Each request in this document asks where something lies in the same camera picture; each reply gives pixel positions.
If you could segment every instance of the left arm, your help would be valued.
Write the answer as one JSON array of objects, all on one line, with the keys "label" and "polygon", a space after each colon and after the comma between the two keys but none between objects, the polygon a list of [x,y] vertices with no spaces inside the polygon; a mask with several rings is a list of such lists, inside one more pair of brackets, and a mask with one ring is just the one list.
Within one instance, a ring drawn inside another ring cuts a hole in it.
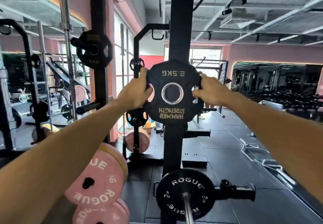
[{"label": "left arm", "polygon": [[152,93],[146,72],[99,111],[52,134],[0,170],[0,223],[41,223],[82,173],[117,120]]}]

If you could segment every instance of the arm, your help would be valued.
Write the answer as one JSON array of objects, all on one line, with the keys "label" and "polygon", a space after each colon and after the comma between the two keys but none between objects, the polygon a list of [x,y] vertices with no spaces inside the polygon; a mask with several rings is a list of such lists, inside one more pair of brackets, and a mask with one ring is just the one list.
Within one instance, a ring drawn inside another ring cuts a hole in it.
[{"label": "arm", "polygon": [[82,173],[117,120],[141,107],[152,93],[146,90],[145,68],[118,98],[77,120],[61,132],[0,170],[1,223],[41,223],[56,200]]},{"label": "arm", "polygon": [[235,112],[277,162],[323,203],[323,126],[253,102],[217,79],[201,76],[202,90],[193,95]]}]

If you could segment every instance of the right arm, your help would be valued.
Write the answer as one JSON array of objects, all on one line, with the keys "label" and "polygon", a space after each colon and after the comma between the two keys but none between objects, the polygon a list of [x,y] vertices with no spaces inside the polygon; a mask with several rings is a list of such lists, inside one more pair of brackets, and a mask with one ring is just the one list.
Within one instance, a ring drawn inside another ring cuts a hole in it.
[{"label": "right arm", "polygon": [[249,100],[216,78],[202,76],[193,95],[238,115],[280,165],[323,203],[323,126]]}]

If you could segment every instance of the air conditioning unit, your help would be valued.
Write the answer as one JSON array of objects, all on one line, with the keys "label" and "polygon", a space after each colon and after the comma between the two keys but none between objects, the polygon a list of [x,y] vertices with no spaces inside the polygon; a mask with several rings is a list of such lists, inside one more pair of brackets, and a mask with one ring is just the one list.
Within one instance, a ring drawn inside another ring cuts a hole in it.
[{"label": "air conditioning unit", "polygon": [[248,14],[242,12],[240,9],[233,9],[232,13],[221,22],[220,27],[242,29],[256,22],[255,17],[255,14]]}]

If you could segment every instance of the hand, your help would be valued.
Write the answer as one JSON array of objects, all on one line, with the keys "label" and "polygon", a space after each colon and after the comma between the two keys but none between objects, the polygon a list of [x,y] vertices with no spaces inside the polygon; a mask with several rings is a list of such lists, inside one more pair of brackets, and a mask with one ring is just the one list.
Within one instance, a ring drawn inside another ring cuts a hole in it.
[{"label": "hand", "polygon": [[208,77],[203,73],[200,73],[200,76],[202,77],[202,89],[194,90],[193,96],[201,98],[205,102],[206,108],[227,106],[228,101],[232,99],[233,92],[214,77]]},{"label": "hand", "polygon": [[140,108],[152,94],[152,87],[146,89],[147,68],[140,69],[140,76],[132,79],[119,93],[117,100],[125,105],[127,111]]}]

